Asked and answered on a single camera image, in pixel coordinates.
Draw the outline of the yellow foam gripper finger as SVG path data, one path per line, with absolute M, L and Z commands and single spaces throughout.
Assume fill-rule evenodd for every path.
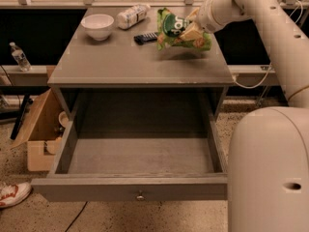
M 198 40 L 203 36 L 203 33 L 204 30 L 200 27 L 200 25 L 197 22 L 193 21 L 180 34 L 180 38 L 185 42 Z
M 194 21 L 197 17 L 199 13 L 199 9 L 198 8 L 195 8 L 187 17 L 186 19 L 189 20 L 189 21 Z

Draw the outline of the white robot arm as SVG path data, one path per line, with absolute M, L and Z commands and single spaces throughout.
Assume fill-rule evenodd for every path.
M 235 128 L 228 156 L 228 232 L 309 232 L 309 38 L 280 0 L 207 0 L 208 33 L 254 21 L 287 105 L 257 109 Z

